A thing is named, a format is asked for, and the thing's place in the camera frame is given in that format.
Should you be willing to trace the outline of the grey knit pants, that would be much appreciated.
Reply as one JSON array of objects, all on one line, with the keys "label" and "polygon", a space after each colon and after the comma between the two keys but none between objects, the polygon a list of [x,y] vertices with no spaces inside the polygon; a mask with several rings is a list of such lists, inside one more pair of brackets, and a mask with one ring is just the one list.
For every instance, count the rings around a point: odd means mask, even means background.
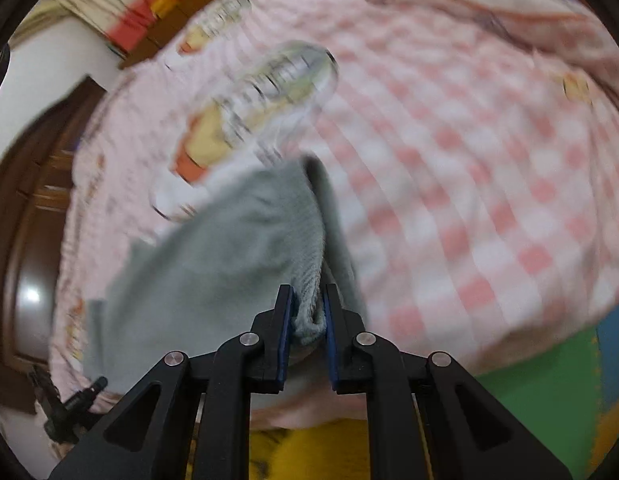
[{"label": "grey knit pants", "polygon": [[341,228],[342,180],[341,170],[302,156],[250,170],[188,220],[155,224],[139,238],[120,206],[96,217],[102,232],[82,281],[82,371],[108,380],[97,411],[111,410],[166,352],[216,350],[289,284],[299,310],[288,382],[280,398],[256,406],[280,426],[325,417],[335,396],[319,288],[337,284],[349,307],[363,307]]}]

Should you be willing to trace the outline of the dark wooden headboard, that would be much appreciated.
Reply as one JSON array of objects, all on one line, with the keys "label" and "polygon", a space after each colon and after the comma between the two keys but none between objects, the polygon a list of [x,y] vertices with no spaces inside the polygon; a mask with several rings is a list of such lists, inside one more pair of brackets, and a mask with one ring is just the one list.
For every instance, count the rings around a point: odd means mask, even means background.
[{"label": "dark wooden headboard", "polygon": [[74,153],[104,93],[84,77],[0,161],[0,406],[25,414],[29,371],[49,359]]}]

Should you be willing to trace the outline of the pink checkered cartoon duvet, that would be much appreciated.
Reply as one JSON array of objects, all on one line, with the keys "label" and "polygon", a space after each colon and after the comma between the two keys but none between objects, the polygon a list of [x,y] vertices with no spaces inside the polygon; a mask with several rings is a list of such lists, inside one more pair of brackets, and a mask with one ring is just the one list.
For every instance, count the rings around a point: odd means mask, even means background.
[{"label": "pink checkered cartoon duvet", "polygon": [[591,0],[218,0],[89,119],[61,246],[52,381],[82,371],[84,261],[252,169],[343,172],[367,326],[484,373],[619,302],[619,46]]}]

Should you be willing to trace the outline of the green and blue floor mat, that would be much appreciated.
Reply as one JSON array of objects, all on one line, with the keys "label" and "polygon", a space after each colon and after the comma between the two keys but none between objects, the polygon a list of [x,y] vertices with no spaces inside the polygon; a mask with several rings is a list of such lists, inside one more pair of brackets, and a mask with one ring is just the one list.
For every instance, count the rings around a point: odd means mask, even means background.
[{"label": "green and blue floor mat", "polygon": [[619,438],[619,305],[555,348],[479,380],[573,478],[587,478]]}]

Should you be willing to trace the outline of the yellow fluffy garment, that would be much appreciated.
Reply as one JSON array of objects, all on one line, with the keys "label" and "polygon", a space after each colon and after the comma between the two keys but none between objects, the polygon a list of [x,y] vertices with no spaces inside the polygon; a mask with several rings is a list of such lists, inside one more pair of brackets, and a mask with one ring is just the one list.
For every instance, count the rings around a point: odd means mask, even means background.
[{"label": "yellow fluffy garment", "polygon": [[340,419],[305,429],[252,431],[249,478],[369,479],[368,425]]}]

